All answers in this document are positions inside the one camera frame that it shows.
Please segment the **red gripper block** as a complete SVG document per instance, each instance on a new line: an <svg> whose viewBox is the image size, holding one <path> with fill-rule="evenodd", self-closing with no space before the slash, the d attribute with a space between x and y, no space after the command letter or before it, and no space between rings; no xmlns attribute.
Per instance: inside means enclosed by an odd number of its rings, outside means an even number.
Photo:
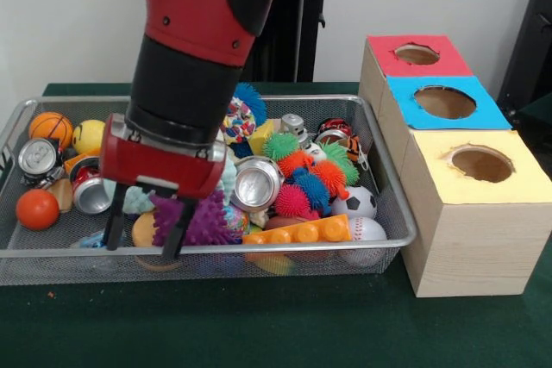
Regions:
<svg viewBox="0 0 552 368"><path fill-rule="evenodd" d="M124 229L122 208L128 186L165 189L180 197L165 201L167 213L180 215L163 246L166 259L176 259L194 216L197 200L207 197L222 176L227 147L220 141L203 148L176 147L153 140L130 128L122 114L105 124L99 168L103 178L116 182L110 216L104 231L107 250L115 251Z"/></svg>

